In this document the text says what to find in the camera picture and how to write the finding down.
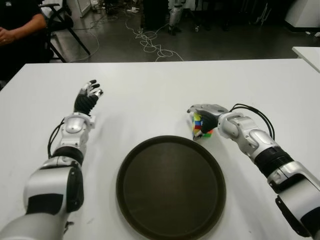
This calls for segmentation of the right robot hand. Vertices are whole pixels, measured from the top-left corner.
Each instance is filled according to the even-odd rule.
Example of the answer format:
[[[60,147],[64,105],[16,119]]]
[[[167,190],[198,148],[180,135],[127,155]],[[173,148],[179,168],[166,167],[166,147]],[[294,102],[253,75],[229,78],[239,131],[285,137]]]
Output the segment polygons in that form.
[[[193,135],[193,140],[196,141],[216,128],[219,123],[219,117],[229,111],[218,104],[194,104],[186,112],[188,114],[196,113],[202,117],[201,129]]]

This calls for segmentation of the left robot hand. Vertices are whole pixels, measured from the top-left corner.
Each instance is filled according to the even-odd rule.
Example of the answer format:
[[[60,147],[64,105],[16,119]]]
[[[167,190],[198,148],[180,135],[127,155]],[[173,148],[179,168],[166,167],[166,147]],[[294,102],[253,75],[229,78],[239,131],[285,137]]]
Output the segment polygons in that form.
[[[104,92],[100,88],[100,84],[97,83],[97,80],[90,80],[79,90],[74,102],[73,111],[90,116],[92,109],[103,94]]]

